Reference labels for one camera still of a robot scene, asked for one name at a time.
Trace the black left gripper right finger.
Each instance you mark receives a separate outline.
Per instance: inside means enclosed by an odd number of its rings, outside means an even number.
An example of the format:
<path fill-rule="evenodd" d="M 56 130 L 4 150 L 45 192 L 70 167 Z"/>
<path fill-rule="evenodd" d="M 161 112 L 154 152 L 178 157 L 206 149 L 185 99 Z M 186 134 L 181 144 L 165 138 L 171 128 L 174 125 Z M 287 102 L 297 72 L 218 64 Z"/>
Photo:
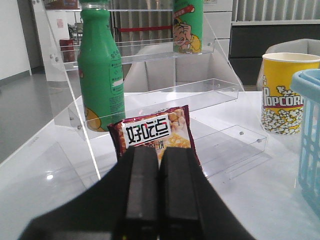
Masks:
<path fill-rule="evenodd" d="M 207 180 L 190 148 L 165 150 L 160 197 L 162 240 L 254 239 Z"/>

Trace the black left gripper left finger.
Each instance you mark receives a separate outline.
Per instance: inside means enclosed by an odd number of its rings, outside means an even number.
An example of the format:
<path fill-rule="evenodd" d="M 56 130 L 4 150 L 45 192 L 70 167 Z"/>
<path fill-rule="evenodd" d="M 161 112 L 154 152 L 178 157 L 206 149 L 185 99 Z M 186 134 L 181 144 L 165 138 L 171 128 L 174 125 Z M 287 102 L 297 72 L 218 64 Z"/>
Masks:
<path fill-rule="evenodd" d="M 156 240 L 158 158 L 131 146 L 96 184 L 34 218 L 21 240 Z"/>

